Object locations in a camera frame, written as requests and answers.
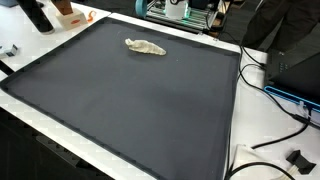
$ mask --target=wire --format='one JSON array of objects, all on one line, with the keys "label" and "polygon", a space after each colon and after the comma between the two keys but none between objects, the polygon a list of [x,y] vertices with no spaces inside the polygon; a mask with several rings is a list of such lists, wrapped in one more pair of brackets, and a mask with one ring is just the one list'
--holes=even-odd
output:
[{"label": "wire", "polygon": [[[241,78],[243,79],[243,81],[244,81],[248,86],[250,86],[250,87],[252,87],[252,88],[254,88],[254,89],[257,89],[257,90],[261,91],[262,93],[264,93],[265,95],[267,95],[268,97],[270,97],[270,98],[272,99],[272,101],[273,101],[284,113],[288,114],[288,115],[291,116],[292,118],[294,118],[294,119],[296,119],[296,120],[298,120],[298,121],[300,121],[300,122],[302,122],[302,123],[304,123],[304,124],[309,125],[309,124],[310,124],[310,121],[309,121],[309,120],[306,120],[306,118],[301,117],[301,116],[299,116],[299,115],[292,114],[292,113],[288,112],[286,109],[284,109],[284,108],[281,106],[281,104],[280,104],[271,94],[267,93],[266,91],[264,91],[263,89],[261,89],[261,88],[259,88],[259,87],[257,87],[257,86],[254,86],[254,85],[250,84],[250,83],[245,79],[245,77],[243,76],[243,70],[244,70],[246,67],[248,67],[248,66],[254,66],[254,65],[252,65],[252,64],[251,64],[251,65],[246,65],[246,66],[244,66],[244,67],[241,69],[241,60],[242,60],[243,51],[245,51],[245,48],[243,48],[243,47],[235,40],[235,38],[234,38],[230,33],[228,33],[228,32],[222,32],[222,33],[227,34],[228,36],[230,36],[230,38],[231,38],[231,39],[239,46],[239,48],[240,48],[239,76],[238,76],[238,78],[241,77]],[[260,63],[258,63],[258,64],[259,64],[259,65],[255,65],[255,66],[257,66],[257,67],[259,67],[259,68],[261,68],[261,69],[264,69],[264,66],[262,66],[262,64],[260,64]],[[289,139],[289,138],[294,137],[294,136],[296,136],[296,135],[298,135],[298,134],[300,134],[300,133],[298,132],[298,133],[293,134],[293,136],[291,135],[291,136],[287,136],[287,137],[285,137],[285,138],[286,138],[286,139]],[[270,144],[274,144],[274,143],[277,143],[277,142],[263,143],[263,144],[257,145],[257,146],[262,147],[262,145],[265,146],[265,144],[270,145]],[[227,162],[227,165],[229,166],[229,164],[230,164],[230,162],[229,162],[229,161],[230,161],[230,158],[229,158],[230,143],[229,143],[228,145],[229,145],[229,147],[228,147],[228,159],[227,159],[228,162]],[[288,174],[287,172],[285,172],[284,170],[282,170],[281,168],[279,168],[279,167],[277,167],[277,166],[275,166],[275,165],[273,165],[273,164],[269,164],[269,163],[259,163],[259,162],[243,165],[243,166],[235,169],[234,171],[232,171],[233,166],[234,166],[234,164],[232,163],[230,167],[227,166],[228,169],[227,169],[227,171],[226,171],[226,174],[225,174],[224,179],[225,179],[225,180],[229,180],[229,179],[231,178],[231,176],[233,176],[233,175],[234,175],[235,173],[237,173],[238,171],[240,171],[240,170],[242,170],[242,169],[244,169],[244,168],[248,168],[248,167],[250,167],[250,166],[255,166],[255,165],[266,165],[266,166],[270,166],[270,167],[276,168],[276,169],[282,171],[284,174],[286,174],[290,179],[294,179],[290,174]]]},{"label": "wire", "polygon": [[258,67],[259,69],[265,70],[263,67],[261,67],[261,66],[259,66],[259,65],[257,65],[257,64],[247,64],[247,65],[245,65],[245,66],[241,69],[241,71],[240,71],[240,73],[239,73],[239,75],[238,75],[238,78],[237,78],[237,82],[238,82],[239,79],[240,79],[240,74],[242,74],[243,71],[244,71],[247,67],[249,67],[249,66],[255,66],[255,67]]},{"label": "wire", "polygon": [[257,64],[259,64],[260,66],[265,66],[265,64],[263,64],[263,63],[260,63],[260,62],[258,62],[256,59],[254,59],[248,52],[247,52],[247,50],[244,48],[244,47],[242,47],[243,48],[243,50],[244,50],[244,52],[249,56],[249,58],[250,59],[252,59],[255,63],[257,63]]},{"label": "wire", "polygon": [[209,26],[208,23],[208,16],[209,16],[210,10],[208,10],[207,15],[206,15],[206,24],[207,24],[207,28],[209,29],[209,31],[211,30],[211,26]]},{"label": "wire", "polygon": [[268,145],[271,145],[271,144],[276,144],[276,143],[285,141],[287,139],[293,138],[293,137],[303,133],[307,129],[308,126],[309,126],[309,124],[304,124],[304,126],[299,131],[297,131],[297,132],[295,132],[295,133],[293,133],[291,135],[285,136],[283,138],[280,138],[280,139],[277,139],[277,140],[274,140],[274,141],[258,144],[258,145],[255,145],[255,146],[251,147],[251,148],[252,149],[258,149],[258,148],[261,148],[261,147],[264,147],[264,146],[268,146]]},{"label": "wire", "polygon": [[314,125],[317,125],[317,126],[320,126],[320,123],[318,122],[319,120],[316,120],[314,118],[312,118],[311,114],[308,114],[308,112],[306,112],[304,109],[304,103],[302,101],[300,101],[300,105],[297,106],[297,111],[300,113],[300,114],[303,114],[304,116],[307,116],[308,118],[310,118],[310,121],[312,121],[312,123],[310,124],[314,124]]},{"label": "wire", "polygon": [[270,163],[266,163],[266,162],[254,162],[254,163],[248,163],[248,164],[245,164],[245,165],[242,165],[238,168],[236,168],[235,170],[231,171],[230,172],[230,175],[227,176],[226,180],[230,180],[230,178],[235,175],[237,172],[243,170],[243,169],[246,169],[248,167],[251,167],[251,166],[269,166],[269,167],[272,167],[274,169],[277,169],[279,171],[281,171],[283,174],[285,174],[289,179],[291,180],[295,180],[287,171],[283,170],[282,168],[274,165],[274,164],[270,164]]}]

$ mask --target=black cable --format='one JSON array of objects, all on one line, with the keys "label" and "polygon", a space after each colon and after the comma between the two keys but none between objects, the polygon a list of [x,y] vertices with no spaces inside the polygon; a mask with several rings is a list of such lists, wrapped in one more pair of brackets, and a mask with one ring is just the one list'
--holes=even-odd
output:
[{"label": "black cable", "polygon": [[259,64],[260,66],[265,66],[265,64],[263,64],[263,63],[260,63],[260,62],[258,62],[256,59],[254,59],[248,52],[247,52],[247,50],[244,48],[244,47],[242,47],[243,48],[243,50],[244,50],[244,52],[249,56],[249,58],[250,59],[252,59],[255,63],[257,63],[257,64]]},{"label": "black cable", "polygon": [[297,131],[297,132],[295,132],[295,133],[293,133],[291,135],[285,136],[283,138],[280,138],[280,139],[277,139],[277,140],[274,140],[274,141],[270,141],[270,142],[266,142],[266,143],[262,143],[262,144],[257,144],[255,146],[252,146],[252,149],[258,149],[258,148],[263,147],[263,146],[276,144],[276,143],[279,143],[281,141],[285,141],[287,139],[293,138],[293,137],[303,133],[307,129],[308,126],[309,126],[309,124],[306,123],[306,124],[304,124],[304,126],[299,131]]},{"label": "black cable", "polygon": [[270,164],[270,163],[266,163],[266,162],[254,162],[254,163],[248,163],[248,164],[245,164],[245,165],[242,165],[238,168],[236,168],[235,170],[231,171],[230,174],[227,176],[226,180],[230,180],[230,178],[235,175],[237,172],[243,170],[243,169],[246,169],[248,167],[251,167],[251,166],[269,166],[269,167],[272,167],[274,169],[277,169],[279,171],[281,171],[283,174],[285,174],[289,179],[291,180],[295,180],[287,171],[283,170],[282,168],[274,165],[274,164]]},{"label": "black cable", "polygon": [[249,67],[249,66],[255,66],[255,67],[258,67],[258,68],[261,69],[261,70],[265,70],[263,67],[261,67],[261,66],[259,66],[259,65],[257,65],[257,64],[247,64],[247,65],[245,65],[245,66],[242,67],[242,69],[241,69],[241,71],[240,71],[240,73],[239,73],[239,75],[238,75],[237,82],[238,82],[239,79],[240,79],[240,74],[242,74],[243,71],[244,71],[247,67]]},{"label": "black cable", "polygon": [[259,88],[259,87],[257,87],[257,86],[254,86],[254,85],[250,84],[250,83],[243,77],[243,74],[242,74],[241,68],[240,68],[240,66],[241,66],[241,59],[242,59],[242,55],[243,55],[243,48],[242,48],[242,46],[241,46],[240,44],[238,44],[238,42],[235,40],[235,38],[234,38],[230,33],[228,33],[228,32],[224,32],[224,33],[227,34],[227,35],[229,35],[229,36],[231,37],[231,39],[232,39],[232,40],[239,46],[239,48],[240,48],[239,75],[240,75],[240,77],[243,79],[243,81],[244,81],[248,86],[250,86],[250,87],[252,87],[252,88],[254,88],[254,89],[257,89],[257,90],[261,91],[262,93],[268,95],[268,96],[274,101],[274,103],[276,103],[276,105],[277,105],[283,112],[285,112],[286,114],[288,114],[289,116],[292,117],[293,114],[290,113],[290,112],[288,112],[287,110],[285,110],[285,109],[280,105],[280,103],[279,103],[271,94],[265,92],[263,89],[261,89],[261,88]]},{"label": "black cable", "polygon": [[[227,34],[227,35],[229,35],[230,36],[230,38],[239,46],[239,48],[240,48],[240,59],[239,59],[239,77],[241,77],[242,79],[243,79],[243,81],[248,85],[248,86],[250,86],[250,87],[252,87],[252,88],[254,88],[254,89],[257,89],[257,90],[259,90],[259,91],[261,91],[262,93],[264,93],[264,94],[266,94],[267,96],[269,96],[273,101],[274,101],[274,103],[283,111],[283,112],[285,112],[286,114],[288,114],[289,116],[291,116],[292,118],[294,118],[294,119],[296,119],[296,120],[298,120],[298,121],[300,121],[300,122],[302,122],[302,123],[304,123],[304,124],[310,124],[310,122],[308,122],[308,120],[306,121],[306,118],[304,118],[304,117],[301,117],[301,116],[299,116],[299,115],[296,115],[296,114],[292,114],[292,113],[290,113],[290,112],[288,112],[287,110],[285,110],[281,105],[280,105],[280,103],[271,95],[271,94],[269,94],[269,93],[267,93],[267,92],[265,92],[263,89],[261,89],[261,88],[259,88],[259,87],[257,87],[257,86],[254,86],[254,85],[252,85],[252,84],[250,84],[245,78],[244,78],[244,76],[243,76],[243,70],[246,68],[246,67],[248,67],[248,66],[245,66],[245,67],[243,67],[242,69],[241,69],[241,59],[242,59],[242,56],[243,56],[243,50],[245,51],[245,49],[235,40],[235,38],[231,35],[231,34],[229,34],[228,32],[223,32],[223,33],[225,33],[225,34]],[[257,67],[260,67],[260,68],[264,68],[264,66],[262,66],[261,67],[261,64],[259,63],[259,65],[256,65]],[[228,162],[227,162],[227,165],[229,166],[229,162],[230,161],[230,159],[229,159],[229,154],[228,154]],[[247,165],[244,165],[244,166],[241,166],[241,167],[239,167],[239,168],[237,168],[237,169],[235,169],[234,171],[232,171],[232,169],[233,169],[233,166],[234,166],[234,164],[232,163],[231,164],[231,166],[230,167],[228,167],[227,166],[227,171],[226,171],[226,174],[225,174],[225,180],[229,180],[230,179],[230,177],[231,176],[233,176],[235,173],[237,173],[238,171],[240,171],[240,170],[242,170],[242,169],[244,169],[244,168],[247,168],[247,167],[249,167],[249,166],[254,166],[254,165],[267,165],[268,163],[266,163],[266,164],[259,164],[259,163],[250,163],[250,164],[247,164]],[[278,169],[278,170],[280,170],[280,171],[283,171],[281,168],[279,168],[279,167],[277,167],[277,166],[275,166],[275,165],[273,165],[273,164],[268,164],[267,166],[271,166],[271,167],[274,167],[274,168],[276,168],[276,169]],[[291,178],[291,179],[294,179],[292,176],[290,176],[290,174],[288,174],[287,172],[285,172],[285,171],[283,171],[283,173],[285,173],[289,178]]]},{"label": "black cable", "polygon": [[211,30],[211,26],[209,26],[208,23],[208,16],[209,16],[210,10],[208,10],[207,15],[206,15],[206,24],[207,24],[207,28],[209,29],[209,31]]}]

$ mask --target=white surface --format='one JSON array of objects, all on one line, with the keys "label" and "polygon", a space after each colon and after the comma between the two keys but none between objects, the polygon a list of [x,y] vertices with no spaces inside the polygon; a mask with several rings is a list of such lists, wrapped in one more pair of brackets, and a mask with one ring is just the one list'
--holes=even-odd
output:
[{"label": "white surface", "polygon": [[[55,32],[51,35],[41,35],[20,6],[13,8],[0,6],[0,44],[11,43],[19,48],[17,56],[2,61],[15,71],[51,51],[92,24],[89,23],[65,31],[55,16],[57,9],[54,5],[49,0],[42,0],[41,2],[45,4],[43,11],[55,28]],[[86,18],[88,18],[91,10],[96,11],[97,15],[94,17],[94,21],[111,14],[107,11],[79,4],[72,4],[72,6],[82,11]]]},{"label": "white surface", "polygon": [[[52,36],[40,35],[27,17],[23,15],[20,8],[8,9],[0,7],[0,21],[7,22],[1,23],[0,25],[0,31],[6,35],[5,37],[0,36],[0,43],[1,41],[10,40],[20,47],[20,52],[16,57],[4,59],[4,62],[14,70],[18,70],[27,65],[85,28],[79,27],[79,29],[77,29],[78,31],[64,32],[57,20],[54,19],[55,10],[50,9],[50,7],[46,7],[46,13],[49,14],[49,19],[53,22],[54,27],[56,27],[56,33]],[[85,12],[85,14],[88,14],[87,12],[93,9],[79,5],[76,7]],[[97,16],[95,20],[108,15],[108,13],[96,11]],[[179,37],[186,37],[204,44],[239,52],[238,46],[217,41],[209,36],[194,35],[120,14],[112,14],[110,17]],[[253,50],[248,50],[248,52],[257,60],[265,62],[266,54]],[[244,55],[242,65],[246,63],[252,63],[252,61]],[[249,82],[262,86],[262,72],[254,68],[248,68],[244,74]],[[285,108],[296,112],[293,104],[284,101],[281,102],[283,102]],[[0,91],[0,106],[115,179],[153,179],[105,149],[29,106],[20,103],[2,91]],[[234,154],[233,152],[237,144],[252,146],[285,136],[297,131],[300,127],[300,123],[282,113],[266,96],[246,86],[243,82],[239,83],[232,125],[232,154]],[[261,148],[259,153],[263,154],[264,157],[268,158],[268,160],[274,164],[288,168],[289,164],[286,163],[285,157],[295,149],[300,149],[303,155],[312,162],[319,163],[320,131],[308,128],[302,135],[289,141]],[[248,169],[246,172],[245,176],[242,176],[242,179],[247,180],[250,178],[249,176],[251,176],[251,178],[258,176],[253,170]],[[311,175],[297,176],[297,179],[320,179],[319,166],[316,166]]]},{"label": "white surface", "polygon": [[[253,162],[266,162],[268,163],[267,158],[264,158],[262,155],[251,149],[250,147],[244,145],[238,145],[236,148],[236,154],[234,157],[234,165],[233,169],[236,169],[244,164],[253,163]],[[281,173],[272,168],[264,168],[261,166],[253,166],[248,169],[244,169],[241,171],[241,176],[235,176],[232,180],[256,180],[256,177],[248,177],[250,173],[254,172],[255,174],[259,174],[260,177],[265,179],[273,179],[281,176]]]}]

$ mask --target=metal frame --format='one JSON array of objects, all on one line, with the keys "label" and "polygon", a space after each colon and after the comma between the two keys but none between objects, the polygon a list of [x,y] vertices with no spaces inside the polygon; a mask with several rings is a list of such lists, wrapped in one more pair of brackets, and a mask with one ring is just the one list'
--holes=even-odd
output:
[{"label": "metal frame", "polygon": [[208,10],[198,10],[194,8],[190,8],[190,16],[188,19],[183,20],[172,20],[165,16],[164,14],[164,6],[161,4],[159,0],[153,0],[148,4],[148,11],[145,17],[145,20],[152,21],[158,24],[163,24],[169,27],[189,31],[192,33],[206,33],[209,32],[210,29],[206,23],[206,16],[208,16],[208,24],[209,26],[213,24],[214,20],[217,17],[218,12]]}]

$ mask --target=dark gray fabric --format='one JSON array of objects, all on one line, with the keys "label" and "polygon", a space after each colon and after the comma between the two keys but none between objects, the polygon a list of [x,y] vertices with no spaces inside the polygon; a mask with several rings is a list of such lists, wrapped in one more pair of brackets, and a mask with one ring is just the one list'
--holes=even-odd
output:
[{"label": "dark gray fabric", "polygon": [[158,178],[222,179],[239,54],[110,20],[62,47],[2,88]]},{"label": "dark gray fabric", "polygon": [[293,50],[320,21],[320,0],[265,0],[251,19],[242,45],[257,49],[281,22],[270,48]]}]

